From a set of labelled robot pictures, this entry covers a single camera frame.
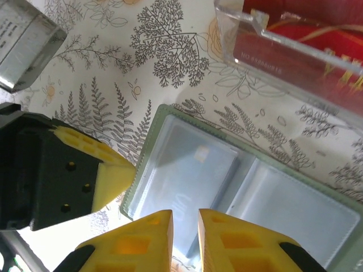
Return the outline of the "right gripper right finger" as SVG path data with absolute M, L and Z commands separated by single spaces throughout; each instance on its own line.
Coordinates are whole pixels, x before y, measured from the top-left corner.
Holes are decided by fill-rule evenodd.
M 279 232 L 233 216 L 199 209 L 203 271 L 324 271 L 300 244 Z

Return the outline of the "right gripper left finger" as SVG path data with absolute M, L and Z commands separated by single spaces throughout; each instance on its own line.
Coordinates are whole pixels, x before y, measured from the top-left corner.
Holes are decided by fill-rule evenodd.
M 79 244 L 55 271 L 171 271 L 173 236 L 161 210 Z

